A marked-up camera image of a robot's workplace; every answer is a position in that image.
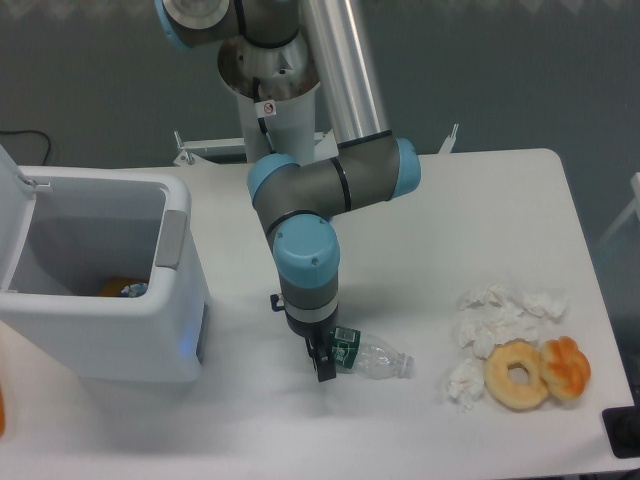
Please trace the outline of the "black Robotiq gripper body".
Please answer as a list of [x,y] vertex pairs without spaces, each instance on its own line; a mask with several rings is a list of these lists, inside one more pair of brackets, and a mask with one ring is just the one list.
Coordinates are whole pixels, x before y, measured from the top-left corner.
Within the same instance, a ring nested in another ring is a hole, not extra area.
[[289,313],[286,314],[286,320],[289,328],[295,334],[308,339],[317,339],[320,337],[326,339],[330,332],[336,327],[337,319],[337,312],[333,312],[322,321],[311,323],[302,322],[291,316]]

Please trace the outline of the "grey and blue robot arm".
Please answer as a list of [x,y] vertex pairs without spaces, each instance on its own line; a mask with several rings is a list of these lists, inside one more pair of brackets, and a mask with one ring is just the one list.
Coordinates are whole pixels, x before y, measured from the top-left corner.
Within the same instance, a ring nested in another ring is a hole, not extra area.
[[276,265],[272,297],[333,379],[340,248],[331,219],[414,191],[413,145],[386,118],[357,1],[160,1],[181,46],[218,43],[235,95],[247,185]]

